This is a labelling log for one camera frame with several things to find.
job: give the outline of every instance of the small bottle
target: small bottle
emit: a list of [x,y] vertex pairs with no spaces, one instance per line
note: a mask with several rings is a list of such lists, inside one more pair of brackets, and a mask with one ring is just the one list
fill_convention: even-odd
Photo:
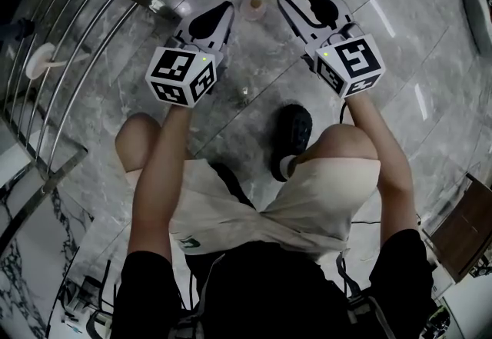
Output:
[[240,10],[247,21],[257,21],[267,11],[267,6],[263,0],[243,0]]

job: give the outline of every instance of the person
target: person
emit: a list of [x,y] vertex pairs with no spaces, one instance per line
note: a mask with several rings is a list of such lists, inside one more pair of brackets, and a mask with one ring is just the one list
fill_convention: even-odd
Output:
[[433,282],[411,169],[367,93],[346,103],[355,126],[332,125],[309,148],[309,113],[281,109],[271,171],[285,184],[262,212],[224,165],[189,154],[191,109],[172,106],[161,128],[131,116],[115,140],[136,189],[111,337],[168,337],[183,316],[170,233],[196,277],[204,337],[351,337],[347,298],[316,261],[345,249],[376,188],[381,251],[367,291],[394,337],[419,337]]

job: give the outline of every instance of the marble floor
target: marble floor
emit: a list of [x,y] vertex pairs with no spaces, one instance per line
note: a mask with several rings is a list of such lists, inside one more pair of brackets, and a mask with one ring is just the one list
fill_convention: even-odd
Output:
[[[165,1],[188,15],[224,0]],[[230,1],[238,10],[241,0]],[[300,60],[301,40],[282,19],[276,0],[264,1],[267,12],[258,22],[248,22],[237,12],[226,49],[228,68],[213,94],[195,109],[189,146],[199,158],[229,165],[259,208],[281,186],[267,166],[275,111],[289,102],[304,105],[314,119],[312,143],[337,122],[341,109],[341,101]],[[310,13],[305,0],[295,1]],[[477,53],[461,0],[345,1],[363,30],[374,36],[386,62],[387,72],[371,96],[411,163],[419,215],[431,220],[463,187],[465,171],[490,184],[490,62]],[[110,8],[102,31],[124,6],[121,1]],[[167,107],[154,100],[143,78],[155,47],[170,32],[171,26],[138,10],[96,65],[68,119],[68,134],[89,153],[61,188],[95,217],[71,269],[76,281],[89,272],[102,276],[108,258],[115,272],[121,270],[132,195],[114,138],[135,112],[164,118]],[[101,37],[101,32],[89,37],[88,46]],[[377,220],[379,211],[374,194],[357,219]],[[367,286],[378,254],[378,225],[355,224],[349,247],[347,269]],[[327,277],[337,281],[334,257],[326,256],[321,265]],[[174,263],[178,284],[187,289],[189,273],[178,252]]]

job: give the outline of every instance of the stainless steel rail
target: stainless steel rail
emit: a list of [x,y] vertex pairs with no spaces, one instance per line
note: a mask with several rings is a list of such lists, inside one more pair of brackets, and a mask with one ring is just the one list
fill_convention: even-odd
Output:
[[[52,10],[52,6],[55,3],[55,1],[56,0],[51,0],[50,1],[49,6],[46,8],[46,10],[43,13],[42,17],[38,21],[39,24],[41,24],[45,20],[46,15]],[[11,123],[12,123],[12,119],[14,118],[15,102],[17,101],[18,90],[19,90],[19,87],[21,85],[22,74],[24,74],[25,66],[28,64],[28,60],[31,57],[31,52],[32,52],[32,49],[34,48],[34,43],[35,43],[37,37],[38,37],[38,33],[36,32],[32,36],[32,38],[31,38],[31,42],[29,43],[27,54],[26,54],[26,56],[24,58],[24,61],[22,62],[21,71],[18,73],[17,84],[15,86],[14,99],[12,100],[12,110],[10,112],[10,122]]]
[[136,8],[137,8],[137,3],[134,3],[133,5],[131,5],[126,10],[126,12],[115,23],[115,25],[113,26],[113,28],[111,29],[111,31],[106,35],[106,37],[103,40],[103,42],[99,45],[99,48],[97,49],[94,57],[92,58],[91,62],[89,63],[89,65],[85,69],[85,72],[84,72],[83,76],[78,81],[78,84],[75,87],[74,92],[71,94],[70,100],[68,101],[68,105],[67,105],[67,107],[65,109],[65,112],[63,113],[63,116],[61,117],[60,125],[58,126],[58,132],[56,134],[55,141],[53,142],[52,152],[51,152],[51,154],[49,156],[49,159],[48,159],[48,169],[50,169],[52,167],[53,157],[55,156],[56,146],[58,144],[58,139],[60,138],[60,134],[62,132],[63,125],[65,124],[65,120],[67,119],[68,113],[70,112],[70,109],[71,109],[71,107],[72,107],[72,105],[73,105],[73,103],[74,103],[74,101],[75,101],[75,99],[77,97],[77,94],[80,91],[80,88],[82,87],[82,84],[84,83],[85,79],[87,78],[87,76],[91,72],[92,68],[94,67],[94,64],[99,59],[99,57],[101,56],[102,52],[108,46],[108,44],[111,41],[111,39],[114,37],[114,35],[116,34],[116,32],[119,30],[119,28],[125,23],[125,21],[128,19],[128,17],[133,13],[133,11]]
[[[58,14],[58,17],[56,18],[56,21],[53,23],[53,26],[52,28],[50,29],[50,31],[48,32],[48,34],[46,35],[46,40],[48,40],[50,34],[52,33],[53,29],[55,28],[55,26],[58,24],[61,16],[65,13],[65,10],[67,9],[68,5],[71,3],[72,0],[67,0],[67,2],[65,3],[65,5],[63,6],[63,8],[61,9],[60,13]],[[72,27],[73,24],[75,22],[75,19],[73,18],[70,23],[69,23],[69,27]],[[65,33],[63,34],[63,36],[61,37],[60,41],[58,42],[57,46],[56,46],[56,49],[55,49],[55,52],[53,53],[53,56],[52,56],[52,61],[55,61],[55,58],[56,58],[56,55],[58,54],[58,51],[60,50],[60,47],[62,46],[63,44],[63,41],[65,40],[65,37],[67,37],[67,32],[69,30],[69,27],[67,27],[65,29]],[[32,131],[32,124],[34,122],[34,117],[35,117],[35,114],[36,114],[36,108],[38,107],[39,105],[39,99],[41,98],[41,93],[42,93],[42,90],[43,88],[45,87],[45,82],[46,82],[46,78],[48,77],[48,73],[49,73],[49,70],[51,69],[51,67],[48,67],[45,71],[45,73],[43,74],[42,76],[42,79],[41,79],[41,83],[39,84],[39,88],[38,88],[38,94],[36,95],[36,98],[35,98],[35,101],[34,101],[34,105],[32,106],[32,111],[31,111],[31,117],[29,118],[29,123],[28,123],[28,130],[27,132],[25,133],[26,136],[29,136],[31,135],[31,131]]]
[[[41,4],[43,3],[44,0],[40,0],[38,5],[36,5],[35,10],[32,13],[31,20],[35,20],[36,16],[38,15],[38,11],[41,8]],[[14,63],[12,65],[12,70],[10,71],[10,75],[8,76],[7,79],[7,87],[5,89],[5,99],[3,101],[3,112],[7,110],[7,101],[8,101],[8,91],[10,90],[10,84],[12,83],[12,77],[14,76],[14,71],[15,71],[15,66],[17,65],[17,60],[19,58],[19,55],[21,54],[22,51],[22,45],[24,44],[25,39],[23,38],[21,40],[21,43],[18,45],[17,52],[15,53],[14,57]]]
[[53,91],[52,98],[51,98],[51,100],[50,100],[50,102],[48,104],[48,109],[46,110],[46,116],[45,116],[45,120],[43,121],[43,125],[42,125],[42,128],[41,128],[41,134],[39,135],[38,147],[36,148],[36,156],[35,156],[35,159],[36,160],[39,157],[39,152],[41,150],[41,144],[43,142],[43,138],[45,137],[46,125],[48,124],[48,119],[49,119],[50,112],[52,111],[53,104],[55,102],[55,99],[56,99],[56,96],[57,96],[58,92],[60,91],[60,87],[62,86],[62,82],[63,82],[63,80],[65,79],[65,77],[68,74],[68,69],[70,68],[71,64],[73,63],[73,61],[75,59],[75,56],[77,55],[78,50],[82,46],[82,43],[87,38],[87,36],[91,32],[92,28],[94,28],[94,25],[97,23],[97,21],[100,19],[100,17],[105,13],[105,11],[108,9],[108,7],[111,5],[111,3],[113,1],[114,0],[107,0],[106,3],[104,3],[100,7],[100,9],[98,10],[98,12],[96,12],[96,14],[92,18],[92,20],[89,22],[87,28],[85,28],[85,31],[82,34],[82,37],[80,37],[80,39],[78,40],[78,43],[75,46],[75,49],[72,52],[72,54],[70,56],[70,59],[68,60],[67,65],[65,66],[65,69],[63,70],[63,72],[62,72],[62,74],[61,74],[61,76],[60,76],[60,78],[59,78],[59,80],[58,80],[58,82],[57,82],[57,84],[55,86],[55,90]]
[[[52,7],[54,5],[54,3],[56,2],[56,0],[52,0],[48,6],[48,8],[46,9],[44,15],[42,16],[40,22],[43,21],[44,18],[46,18],[46,15],[48,15],[48,13],[52,10]],[[56,19],[56,22],[58,22],[58,20],[60,19],[60,15],[58,15],[57,19]],[[55,24],[52,26],[52,28],[50,29],[49,33],[52,32],[52,29],[55,27]],[[24,63],[22,64],[22,68],[21,68],[21,72],[18,76],[18,82],[17,82],[17,86],[20,85],[20,82],[22,80],[22,76],[24,74],[24,71],[25,71],[25,67],[27,66],[28,64],[28,61],[29,61],[29,55],[31,54],[31,51],[32,49],[34,48],[34,43],[36,42],[36,38],[38,37],[38,33],[36,32],[31,40],[31,44],[29,45],[29,50],[28,50],[28,54],[27,56],[25,57],[25,60],[24,60]],[[29,82],[28,82],[28,87],[26,88],[25,90],[25,95],[24,95],[24,100],[22,101],[22,106],[21,106],[21,112],[18,116],[18,132],[20,132],[22,130],[22,119],[24,118],[24,109],[25,109],[25,104],[28,100],[28,94],[29,94],[29,90],[31,90],[31,85],[32,85],[33,81],[32,79],[29,79]],[[11,113],[11,119],[12,119],[12,115],[14,113],[14,106],[15,106],[15,100],[17,99],[17,94],[18,94],[18,89],[15,89],[15,95],[14,95],[14,101],[12,103],[12,113]]]

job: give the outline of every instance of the black shoe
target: black shoe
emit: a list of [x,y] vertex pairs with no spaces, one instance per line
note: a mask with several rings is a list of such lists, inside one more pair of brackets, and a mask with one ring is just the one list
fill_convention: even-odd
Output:
[[213,163],[210,164],[210,166],[215,170],[215,172],[217,172],[219,178],[224,181],[225,185],[228,187],[229,193],[234,195],[242,204],[249,205],[254,209],[254,205],[248,200],[248,197],[246,197],[246,194],[243,192],[236,175],[234,175],[234,172],[232,172],[227,165],[222,163]]
[[298,156],[308,147],[313,120],[306,108],[290,104],[283,107],[277,119],[271,154],[271,174],[279,182],[287,179],[280,172],[280,161],[290,155]]

